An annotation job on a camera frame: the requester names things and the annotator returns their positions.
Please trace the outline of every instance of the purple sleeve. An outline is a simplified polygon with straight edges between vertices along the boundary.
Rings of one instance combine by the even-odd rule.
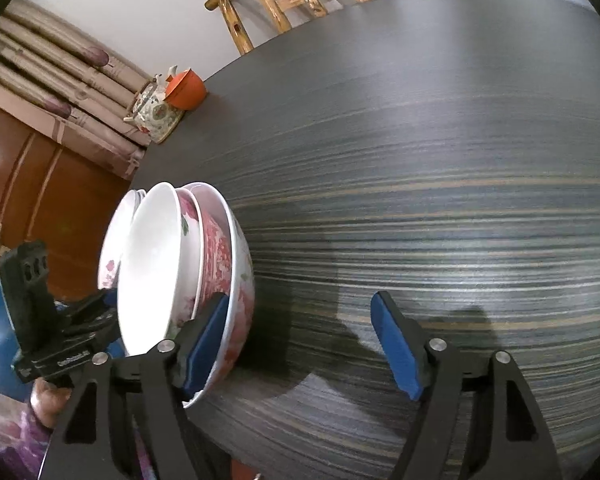
[[[30,405],[27,405],[27,409],[22,412],[20,428],[18,443],[13,447],[5,448],[0,454],[5,462],[12,465],[20,459],[20,463],[27,471],[37,478],[49,444],[51,430],[40,423]]]

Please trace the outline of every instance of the white bowl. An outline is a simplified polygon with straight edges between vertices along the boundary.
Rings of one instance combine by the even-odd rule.
[[[98,263],[98,288],[113,288],[118,282],[120,258],[126,244],[126,238],[131,229],[131,223],[142,197],[135,190],[130,190],[118,204],[100,250]]]
[[[195,182],[184,186],[195,195],[200,209],[206,210],[216,223],[231,237],[232,273],[229,293],[229,310],[224,324],[222,342],[216,362],[203,390],[185,403],[185,407],[204,396],[211,387],[222,380],[233,368],[247,334],[251,327],[255,291],[253,282],[253,264],[247,241],[226,200],[213,186],[204,182]]]
[[[136,211],[120,263],[118,322],[129,355],[175,336],[193,306],[199,259],[197,220],[183,215],[171,184],[157,184]]]

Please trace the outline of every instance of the person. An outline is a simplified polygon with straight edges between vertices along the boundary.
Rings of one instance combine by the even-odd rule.
[[[0,450],[0,480],[36,480],[58,415],[71,395],[37,378],[22,413],[20,439]]]

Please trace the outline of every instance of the gray striped table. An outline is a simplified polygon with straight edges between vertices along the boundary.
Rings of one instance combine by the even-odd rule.
[[[417,405],[369,321],[385,288],[459,346],[509,349],[577,478],[600,451],[599,17],[378,0],[206,84],[133,182],[212,183],[250,244],[253,331],[200,427],[272,480],[387,476]]]

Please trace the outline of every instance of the curtain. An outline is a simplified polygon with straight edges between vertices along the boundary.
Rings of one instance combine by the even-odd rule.
[[[128,180],[150,138],[122,119],[148,80],[27,0],[0,17],[0,108]]]

